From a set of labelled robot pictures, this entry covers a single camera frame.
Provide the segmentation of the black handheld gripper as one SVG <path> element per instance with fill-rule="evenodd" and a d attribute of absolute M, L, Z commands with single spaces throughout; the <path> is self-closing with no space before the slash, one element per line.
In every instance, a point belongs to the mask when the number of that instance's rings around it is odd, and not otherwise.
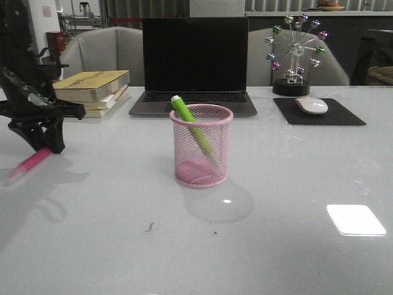
<path fill-rule="evenodd" d="M 54 154 L 65 148 L 63 117 L 83 119 L 82 104 L 57 97 L 53 81 L 65 65 L 51 47 L 36 53 L 28 24 L 28 10 L 22 1 L 1 1 L 1 88 L 6 100 L 1 101 L 1 115 L 11 120 L 8 128 L 24 139 L 35 151 L 48 147 Z"/>

